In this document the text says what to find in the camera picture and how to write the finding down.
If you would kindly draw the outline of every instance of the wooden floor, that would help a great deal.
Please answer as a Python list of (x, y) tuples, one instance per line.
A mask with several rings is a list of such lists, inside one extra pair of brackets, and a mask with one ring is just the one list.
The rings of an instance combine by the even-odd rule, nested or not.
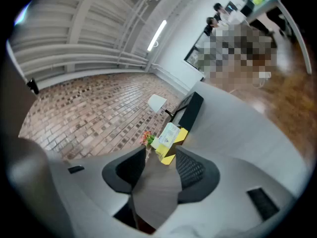
[(317, 156), (317, 70), (308, 75), (298, 43), (291, 44), (275, 29), (277, 66), (271, 78), (256, 89), (245, 87), (231, 93), (269, 118), (292, 141), (312, 166)]

